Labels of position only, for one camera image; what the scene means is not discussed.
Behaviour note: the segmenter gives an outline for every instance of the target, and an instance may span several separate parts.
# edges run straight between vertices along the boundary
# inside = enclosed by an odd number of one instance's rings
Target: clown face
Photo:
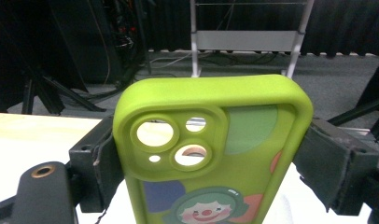
[[[184,209],[180,215],[182,222],[187,224],[208,224],[224,220],[231,214],[229,204],[213,203],[196,203],[190,208]]]

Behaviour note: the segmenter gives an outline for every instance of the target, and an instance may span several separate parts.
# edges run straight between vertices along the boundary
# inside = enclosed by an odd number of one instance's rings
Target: gray floor
[[[160,58],[174,58],[171,60],[157,60],[151,65],[153,67],[150,75],[145,66],[135,76],[136,80],[148,77],[190,77],[191,60],[190,57],[179,62],[169,63],[188,55],[188,52],[158,52],[150,53],[151,60]],[[290,57],[285,54],[259,55],[256,53],[236,53],[230,54],[241,61],[253,64],[229,65],[232,60],[226,57],[215,57],[210,53],[203,53],[201,57],[202,73],[201,77],[222,77],[222,76],[249,76],[256,74],[280,73],[288,66]],[[301,56],[298,60],[293,79],[307,92],[311,98],[315,117],[330,119],[344,111],[352,109],[359,96],[366,87],[368,81],[379,65],[379,57],[357,55],[336,56],[329,59],[326,56],[307,55]],[[88,85],[90,93],[113,90],[112,85]],[[96,105],[106,108],[105,113],[92,113],[84,108],[66,104],[66,109],[61,116],[102,118],[113,113],[120,94],[98,102]],[[12,106],[9,113],[21,113],[21,104]],[[39,99],[35,99],[35,115],[49,115],[47,109]],[[344,127],[369,129],[378,117],[378,113],[350,121]]]

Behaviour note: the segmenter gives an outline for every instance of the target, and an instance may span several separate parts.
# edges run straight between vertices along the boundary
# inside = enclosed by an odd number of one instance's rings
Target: camera cutout
[[[204,126],[206,126],[204,118],[190,118],[186,123],[187,130],[193,133],[199,132]]]
[[[161,147],[173,138],[172,126],[164,120],[144,122],[137,129],[137,138],[146,146]]]
[[[180,148],[175,154],[175,161],[183,166],[193,166],[201,163],[207,155],[204,147],[188,145]]]
[[[153,156],[150,156],[149,158],[149,161],[151,162],[158,162],[161,160],[161,157],[160,156],[157,156],[157,155],[153,155]]]

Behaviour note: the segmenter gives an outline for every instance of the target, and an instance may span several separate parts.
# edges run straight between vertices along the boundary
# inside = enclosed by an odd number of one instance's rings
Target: cable
[[[137,75],[137,76],[134,76],[133,80],[135,80],[135,81],[142,80],[142,79],[137,78],[139,76],[144,76],[146,78],[162,78],[162,76],[177,77],[176,75],[174,75],[172,73],[157,73],[157,74],[153,74],[152,76],[150,76],[150,75]]]
[[[222,18],[216,30],[219,30],[219,28],[222,26],[222,23],[225,21],[225,19],[227,18],[227,16],[230,14],[231,11],[232,11],[232,6],[230,6],[230,9],[228,9],[227,13],[225,13],[224,18]]]
[[[230,26],[230,23],[231,23],[231,19],[232,19],[232,14],[233,14],[233,8],[235,7],[235,2],[236,0],[233,0],[233,5],[231,6],[231,13],[230,13],[230,17],[228,18],[228,21],[227,21],[227,26],[225,27],[225,30],[228,30],[228,27]]]
[[[274,54],[268,60],[266,60],[265,62],[262,62],[263,59],[267,58],[270,55],[271,55],[271,53],[266,53],[266,54],[261,55],[259,58],[257,58],[254,61],[246,62],[243,59],[240,59],[238,56],[219,53],[219,54],[213,54],[211,58],[201,59],[200,61],[206,62],[206,63],[212,63],[214,65],[224,66],[224,67],[235,66],[235,65],[243,65],[243,64],[266,64],[266,63],[270,63],[277,56],[277,54]],[[226,58],[229,61],[227,63],[216,62],[215,60],[213,60],[213,57],[214,58]]]
[[[115,6],[114,14],[112,17],[115,20],[115,29],[113,32],[119,44],[116,46],[116,49],[119,51],[120,55],[124,55],[124,62],[127,64],[132,63],[136,53],[138,51],[137,44],[137,33],[136,33],[136,25],[135,25],[135,15],[133,14],[133,8],[131,6],[131,2],[128,3],[124,0],[117,0],[119,6]]]
[[[177,59],[177,60],[174,60],[174,61],[172,61],[171,63],[168,63],[168,64],[166,64],[166,65],[158,66],[158,67],[152,67],[152,66],[151,66],[151,68],[154,68],[154,69],[165,68],[165,67],[170,66],[170,65],[172,65],[172,64],[174,64],[174,63],[180,62],[181,60],[183,60],[183,59],[189,57],[190,55],[191,55],[191,53],[189,53],[189,54],[187,54],[186,56],[181,57],[181,58],[179,58],[179,59]]]
[[[150,63],[155,63],[156,61],[162,61],[162,60],[172,60],[172,59],[176,59],[176,60],[174,60],[174,61],[172,61],[172,62],[170,62],[170,63],[168,63],[168,64],[162,65],[162,66],[156,66],[156,67],[151,67],[151,68],[155,68],[155,69],[165,68],[165,67],[167,67],[167,66],[170,66],[170,65],[172,65],[172,64],[174,64],[174,63],[177,63],[177,62],[179,62],[179,61],[182,61],[182,60],[188,58],[191,54],[192,54],[192,53],[189,53],[189,54],[187,54],[187,55],[185,55],[185,56],[182,56],[182,57],[165,57],[165,58],[157,58],[157,59],[154,59],[154,60],[150,61]],[[210,54],[211,54],[211,53],[206,53],[205,55],[201,55],[201,56],[199,56],[198,58],[207,57],[207,56],[210,55]]]
[[[93,7],[91,5],[91,2],[90,2],[90,0],[87,0],[87,1],[88,1],[88,6],[91,10],[91,14],[93,16],[93,20],[96,24],[97,30],[99,31],[100,38],[102,39],[103,47],[105,49],[105,56],[107,58],[107,75],[105,76],[105,82],[104,82],[104,85],[105,85],[108,81],[108,78],[110,77],[110,72],[111,72],[110,56],[108,55],[108,49],[107,49],[107,45],[105,44],[105,38],[103,37],[102,29],[100,28],[99,23],[97,22],[96,15],[94,14],[94,10],[93,10]]]
[[[102,220],[102,218],[105,216],[105,214],[107,213],[107,209],[103,212],[103,214],[101,216],[99,216],[96,220],[96,222],[94,224],[99,224],[100,221]]]
[[[112,97],[120,92],[122,92],[125,89],[124,85],[120,85],[113,91],[106,91],[106,92],[100,92],[95,94],[87,94],[83,96],[86,99],[92,100],[92,99],[103,99],[103,98],[109,98]]]

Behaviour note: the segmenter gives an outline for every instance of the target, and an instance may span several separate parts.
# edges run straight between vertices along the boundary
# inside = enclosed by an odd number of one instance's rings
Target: black tripod
[[[379,110],[379,66],[358,100],[356,108],[329,119],[328,122],[337,126],[377,110]],[[379,119],[371,128],[371,133],[379,141]]]
[[[58,91],[90,111],[105,111],[66,88],[45,72],[35,56],[21,22],[6,1],[0,1],[0,36],[9,55],[15,59],[22,74],[26,76],[22,114],[32,114],[36,94],[50,114],[60,114],[64,105]]]

